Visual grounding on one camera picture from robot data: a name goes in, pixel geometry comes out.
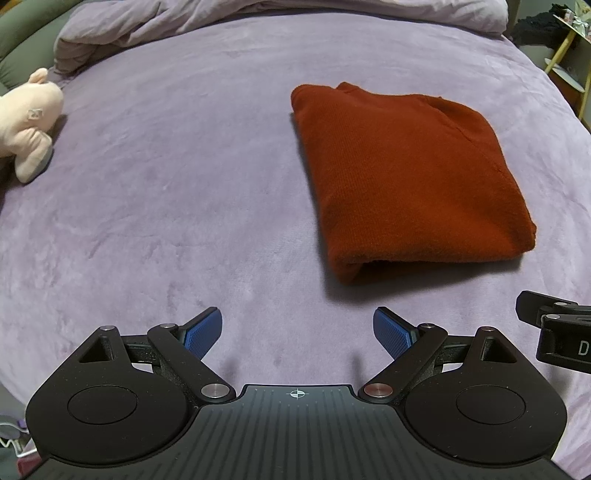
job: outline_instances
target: pink plush toy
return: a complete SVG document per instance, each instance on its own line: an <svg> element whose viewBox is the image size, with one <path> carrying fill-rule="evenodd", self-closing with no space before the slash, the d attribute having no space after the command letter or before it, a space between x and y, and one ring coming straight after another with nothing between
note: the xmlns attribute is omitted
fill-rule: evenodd
<svg viewBox="0 0 591 480"><path fill-rule="evenodd" d="M22 183L41 174L53 153L47 131L61 115L64 96L46 80L47 69L38 69L27 83L0 97L0 160L16 155L14 170Z"/></svg>

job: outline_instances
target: purple bedsheet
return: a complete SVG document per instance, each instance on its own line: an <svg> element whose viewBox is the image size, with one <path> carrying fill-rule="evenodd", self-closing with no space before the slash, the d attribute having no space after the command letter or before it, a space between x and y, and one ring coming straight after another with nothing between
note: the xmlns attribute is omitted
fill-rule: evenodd
<svg viewBox="0 0 591 480"><path fill-rule="evenodd" d="M535 250L338 284L290 92L340 82L484 114L538 225ZM53 162L32 184L11 184L0 213L0 381L18 398L99 325L144 333L211 305L225 327L204 361L237 390L359 387L389 363L372 333L385 305L455 335L499 327L567 403L556 461L591 473L591 375L536 362L538 332L514 313L525 289L591 303L591 137L509 41L348 13L251 17L125 51L64 92Z"/></svg>

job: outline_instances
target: folded sweater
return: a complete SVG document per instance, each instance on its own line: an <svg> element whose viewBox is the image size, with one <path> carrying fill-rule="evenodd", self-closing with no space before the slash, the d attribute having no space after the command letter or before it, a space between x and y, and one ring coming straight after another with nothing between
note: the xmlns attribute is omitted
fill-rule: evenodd
<svg viewBox="0 0 591 480"><path fill-rule="evenodd" d="M478 112L348 83L301 85L291 103L328 262L341 282L533 249L536 227Z"/></svg>

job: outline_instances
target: blue gripper pad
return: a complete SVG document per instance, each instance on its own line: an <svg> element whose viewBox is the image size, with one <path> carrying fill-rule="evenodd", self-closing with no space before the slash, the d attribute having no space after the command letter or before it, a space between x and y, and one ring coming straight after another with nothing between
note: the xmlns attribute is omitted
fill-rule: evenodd
<svg viewBox="0 0 591 480"><path fill-rule="evenodd" d="M380 307L374 313L374 335L396 360L417 341L418 330L386 307Z"/></svg>
<svg viewBox="0 0 591 480"><path fill-rule="evenodd" d="M185 327L183 345L201 360L222 334L222 312L208 309Z"/></svg>

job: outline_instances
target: plush toy ear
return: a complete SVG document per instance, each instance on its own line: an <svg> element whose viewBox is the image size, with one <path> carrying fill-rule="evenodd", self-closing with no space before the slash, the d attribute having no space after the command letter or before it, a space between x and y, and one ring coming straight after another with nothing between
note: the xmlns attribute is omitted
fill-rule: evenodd
<svg viewBox="0 0 591 480"><path fill-rule="evenodd" d="M53 153L51 137L37 128L27 128L12 142L14 171L21 183L30 183L47 167Z"/></svg>
<svg viewBox="0 0 591 480"><path fill-rule="evenodd" d="M47 80L47 69L37 69L29 77L28 83L44 83Z"/></svg>

